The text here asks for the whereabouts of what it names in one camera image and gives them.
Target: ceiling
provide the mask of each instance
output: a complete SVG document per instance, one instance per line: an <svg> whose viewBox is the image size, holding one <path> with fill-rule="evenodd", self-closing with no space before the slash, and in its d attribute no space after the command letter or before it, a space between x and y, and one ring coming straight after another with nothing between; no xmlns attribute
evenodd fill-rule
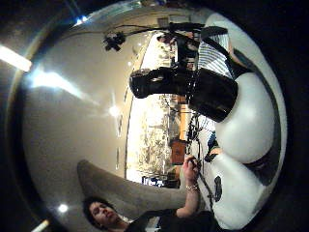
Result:
<svg viewBox="0 0 309 232"><path fill-rule="evenodd" d="M114 7L127 10L125 5ZM107 16L106 9L90 14L88 21L70 28L51 46L25 77L22 140L26 162L40 197L69 231L95 231L81 211L84 196L76 172L80 160L125 177L132 94L128 91L124 97L128 77L139 69L151 38L148 33L127 37L116 52L104 49L104 35L123 24L157 26L158 18L170 15L203 23L210 13L162 7L125 10ZM117 119L109 113L114 105L123 114L121 134ZM69 206L64 214L57 210L62 203Z"/></svg>

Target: dark hair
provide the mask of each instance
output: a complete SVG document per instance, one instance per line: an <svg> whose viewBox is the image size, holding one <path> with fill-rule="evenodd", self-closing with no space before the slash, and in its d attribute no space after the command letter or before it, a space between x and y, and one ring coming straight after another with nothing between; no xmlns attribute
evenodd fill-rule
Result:
<svg viewBox="0 0 309 232"><path fill-rule="evenodd" d="M113 209L114 209L114 206L112 204L110 204L107 200L103 199L103 198L100 198L100 197L97 197L97 196L89 196L89 197L86 197L84 200L83 200L83 213L86 217L86 219L93 225L95 226L96 229L99 229L99 230L107 230L107 228L105 226L100 226L98 224L98 222L95 220L95 218L93 217L93 215L91 214L90 212L90 209L89 207L91 206L92 203L94 202L99 202L99 203L102 203L104 204L105 206Z"/></svg>

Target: person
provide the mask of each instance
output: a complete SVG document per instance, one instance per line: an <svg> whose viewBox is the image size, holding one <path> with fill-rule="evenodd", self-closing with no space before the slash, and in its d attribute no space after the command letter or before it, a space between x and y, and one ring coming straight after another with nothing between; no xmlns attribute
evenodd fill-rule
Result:
<svg viewBox="0 0 309 232"><path fill-rule="evenodd" d="M83 201L83 212L95 228L109 232L221 231L211 216L211 212L202 211L197 214L200 202L197 184L199 168L193 156L184 159L183 175L186 183L186 198L184 206L179 209L148 211L135 221L126 222L106 200L88 197Z"/></svg>
<svg viewBox="0 0 309 232"><path fill-rule="evenodd" d="M170 33L165 33L164 35L162 36L158 36L156 37L156 39L161 42L161 43L164 43L164 44L169 44L169 45L174 45L175 44L175 37L170 34Z"/></svg>

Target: black shirt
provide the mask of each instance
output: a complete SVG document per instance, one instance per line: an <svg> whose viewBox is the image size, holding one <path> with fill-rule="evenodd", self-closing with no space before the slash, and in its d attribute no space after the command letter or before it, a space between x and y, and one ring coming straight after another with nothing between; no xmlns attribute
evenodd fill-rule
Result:
<svg viewBox="0 0 309 232"><path fill-rule="evenodd" d="M223 231L212 218L211 212L202 211L196 216L179 218L176 210L148 211L135 220L126 232L145 232L149 220L159 217L159 232L219 232Z"/></svg>

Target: man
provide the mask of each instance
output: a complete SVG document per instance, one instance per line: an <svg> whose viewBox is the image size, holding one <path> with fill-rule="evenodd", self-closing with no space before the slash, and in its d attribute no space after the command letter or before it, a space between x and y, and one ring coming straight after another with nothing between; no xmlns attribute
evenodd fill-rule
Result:
<svg viewBox="0 0 309 232"><path fill-rule="evenodd" d="M90 197L84 200L84 214L97 229L109 232L145 231L190 231L205 232L219 227L211 213L203 211L196 215L200 192L197 185L199 166L193 156L184 159L183 175L186 183L186 199L177 210L148 211L132 223L120 218L114 207L107 201Z"/></svg>

